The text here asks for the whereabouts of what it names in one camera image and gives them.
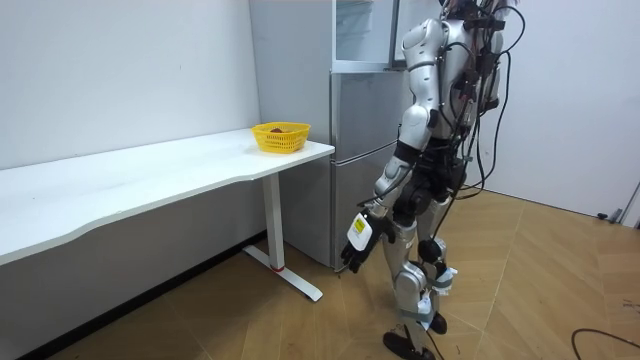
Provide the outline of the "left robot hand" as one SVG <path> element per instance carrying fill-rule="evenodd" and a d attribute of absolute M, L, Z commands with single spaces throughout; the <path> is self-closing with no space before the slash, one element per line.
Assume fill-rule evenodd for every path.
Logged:
<path fill-rule="evenodd" d="M 396 240 L 393 224 L 387 217 L 377 218 L 367 210 L 358 213 L 347 231 L 347 242 L 340 255 L 343 265 L 357 273 L 382 236 L 391 243 Z"/>

